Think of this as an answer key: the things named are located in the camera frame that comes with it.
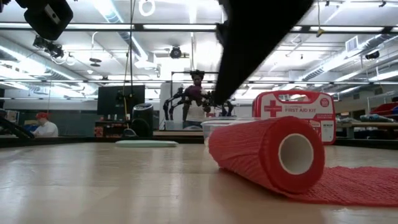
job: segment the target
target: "first aid kit handle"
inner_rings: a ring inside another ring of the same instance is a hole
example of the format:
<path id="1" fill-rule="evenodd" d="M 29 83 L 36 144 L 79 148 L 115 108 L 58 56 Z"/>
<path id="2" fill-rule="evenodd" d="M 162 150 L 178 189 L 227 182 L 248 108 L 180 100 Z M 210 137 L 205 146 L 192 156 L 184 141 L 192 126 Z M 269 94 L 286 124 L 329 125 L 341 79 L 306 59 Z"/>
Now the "first aid kit handle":
<path id="1" fill-rule="evenodd" d="M 279 96 L 281 95 L 305 95 L 308 98 L 308 101 L 281 101 L 283 103 L 291 103 L 291 104 L 311 104 L 319 97 L 319 92 L 314 91 L 305 91 L 305 90 L 278 90 L 272 92 L 279 100 Z"/>

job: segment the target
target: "white shirt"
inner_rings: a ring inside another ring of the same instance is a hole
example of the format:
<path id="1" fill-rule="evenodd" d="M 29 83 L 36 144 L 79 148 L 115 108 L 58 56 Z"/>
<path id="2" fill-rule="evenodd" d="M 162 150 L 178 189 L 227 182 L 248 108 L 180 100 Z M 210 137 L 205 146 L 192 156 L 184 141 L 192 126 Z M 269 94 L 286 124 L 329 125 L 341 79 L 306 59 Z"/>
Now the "white shirt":
<path id="1" fill-rule="evenodd" d="M 58 137 L 58 127 L 53 122 L 47 121 L 43 126 L 39 126 L 33 134 L 44 138 Z"/>
<path id="2" fill-rule="evenodd" d="M 201 89 L 203 95 L 207 94 L 206 90 Z M 192 101 L 187 114 L 187 121 L 204 121 L 206 118 L 206 112 L 202 106 L 198 106 L 196 101 Z"/>

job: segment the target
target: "clear plastic container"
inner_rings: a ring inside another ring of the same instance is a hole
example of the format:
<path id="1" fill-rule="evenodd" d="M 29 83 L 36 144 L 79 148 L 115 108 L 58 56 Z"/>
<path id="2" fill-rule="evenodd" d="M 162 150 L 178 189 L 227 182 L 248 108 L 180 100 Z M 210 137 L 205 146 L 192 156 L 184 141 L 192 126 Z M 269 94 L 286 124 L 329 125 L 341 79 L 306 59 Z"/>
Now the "clear plastic container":
<path id="1" fill-rule="evenodd" d="M 202 122 L 203 127 L 203 138 L 205 140 L 205 145 L 208 146 L 208 138 L 212 134 L 214 130 L 220 127 L 240 124 L 240 123 L 247 123 L 257 121 L 257 118 L 234 118 L 234 117 L 221 117 L 221 118 L 211 118 Z"/>

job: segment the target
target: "red cap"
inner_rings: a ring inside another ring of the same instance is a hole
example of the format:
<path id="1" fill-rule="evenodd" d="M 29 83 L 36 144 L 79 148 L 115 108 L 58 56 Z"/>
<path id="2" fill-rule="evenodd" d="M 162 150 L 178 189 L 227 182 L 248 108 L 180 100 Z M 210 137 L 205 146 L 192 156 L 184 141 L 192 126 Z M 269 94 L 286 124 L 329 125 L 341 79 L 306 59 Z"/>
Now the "red cap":
<path id="1" fill-rule="evenodd" d="M 49 114 L 48 114 L 48 113 L 40 112 L 40 113 L 38 113 L 38 114 L 36 115 L 36 119 L 40 119 L 40 118 L 45 118 L 45 119 L 47 119 L 47 118 L 49 118 Z"/>

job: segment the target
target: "red first aid kit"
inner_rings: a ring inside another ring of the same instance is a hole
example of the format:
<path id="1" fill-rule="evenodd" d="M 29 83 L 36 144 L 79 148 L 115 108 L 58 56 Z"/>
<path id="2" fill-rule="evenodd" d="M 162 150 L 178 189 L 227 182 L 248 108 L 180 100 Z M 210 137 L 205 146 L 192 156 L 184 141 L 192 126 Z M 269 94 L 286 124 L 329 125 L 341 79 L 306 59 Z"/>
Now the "red first aid kit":
<path id="1" fill-rule="evenodd" d="M 305 96 L 305 101 L 282 101 L 282 95 Z M 336 139 L 336 116 L 333 97 L 326 93 L 281 90 L 261 93 L 252 105 L 254 118 L 269 119 L 295 116 L 308 121 L 325 145 Z"/>

